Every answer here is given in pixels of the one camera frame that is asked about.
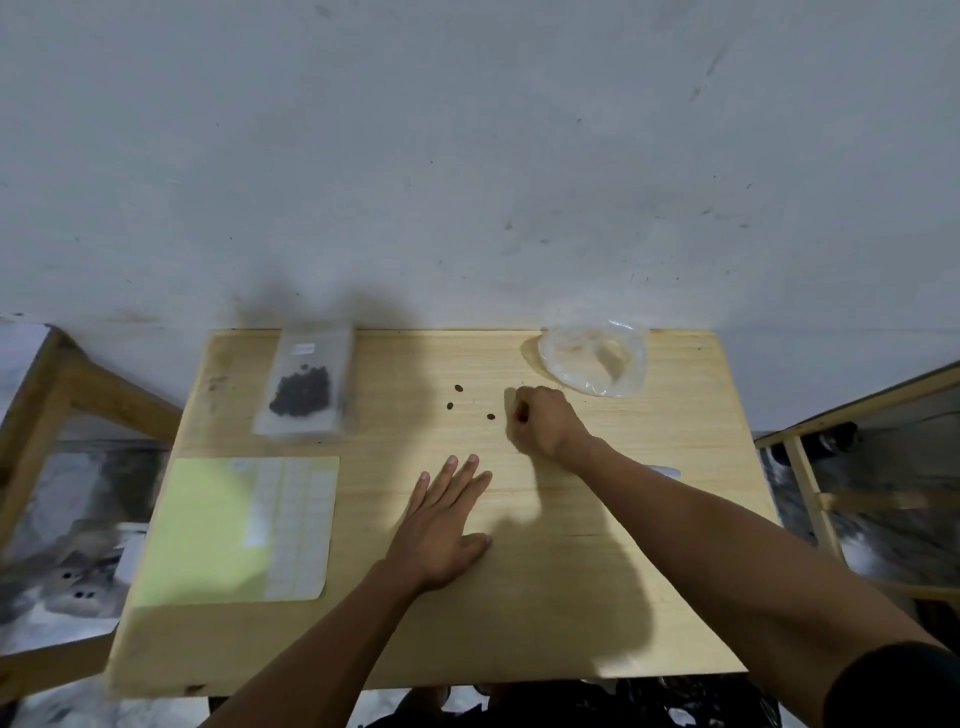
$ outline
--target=human hand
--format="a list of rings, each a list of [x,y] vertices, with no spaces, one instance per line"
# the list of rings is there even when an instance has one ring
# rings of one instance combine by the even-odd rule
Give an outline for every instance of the human hand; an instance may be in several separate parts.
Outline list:
[[[510,413],[508,434],[529,454],[564,463],[564,456],[590,433],[559,389],[520,387]]]
[[[457,458],[450,455],[432,484],[430,473],[421,473],[414,486],[384,562],[408,578],[416,594],[445,587],[491,545],[485,533],[464,535],[469,512],[493,478],[490,471],[473,476],[479,463],[471,455],[454,474]]]

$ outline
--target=crumpled plastic bag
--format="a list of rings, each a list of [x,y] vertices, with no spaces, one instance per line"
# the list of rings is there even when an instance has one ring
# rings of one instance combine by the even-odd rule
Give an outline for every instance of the crumpled plastic bag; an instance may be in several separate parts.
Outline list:
[[[647,330],[616,321],[552,327],[540,338],[546,371],[579,392],[630,397],[647,373]]]

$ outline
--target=forearm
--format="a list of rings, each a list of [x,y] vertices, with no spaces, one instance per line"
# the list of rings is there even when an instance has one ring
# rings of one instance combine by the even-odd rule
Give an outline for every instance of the forearm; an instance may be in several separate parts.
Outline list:
[[[885,643],[935,643],[826,554],[723,498],[590,438],[564,464],[746,667],[807,722],[839,671]]]
[[[408,583],[378,562],[333,611],[244,685],[204,728],[342,728],[414,598]]]

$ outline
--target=person's right hand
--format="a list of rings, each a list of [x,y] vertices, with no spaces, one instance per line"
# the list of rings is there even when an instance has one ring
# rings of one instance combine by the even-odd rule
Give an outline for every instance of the person's right hand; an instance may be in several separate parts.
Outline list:
[[[520,387],[510,413],[510,437],[518,448],[550,460],[589,438],[587,428],[559,389]]]

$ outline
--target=tabletop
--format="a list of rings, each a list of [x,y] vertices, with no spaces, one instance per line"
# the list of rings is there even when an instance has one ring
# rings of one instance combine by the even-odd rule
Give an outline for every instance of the tabletop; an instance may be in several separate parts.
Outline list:
[[[339,456],[324,592],[312,601],[137,607],[136,590],[152,578],[140,570],[108,662],[113,694],[234,692],[384,554],[418,474],[470,452],[493,482],[467,530],[492,534],[493,547],[413,605],[368,688],[743,669],[582,481],[535,469],[507,439],[512,388],[553,385],[537,363],[538,332],[361,330],[349,437],[290,444],[251,432],[278,336],[211,334],[171,460]],[[653,331],[647,346],[638,396],[566,390],[585,424],[634,459],[676,468],[689,485],[776,521],[716,337]]]

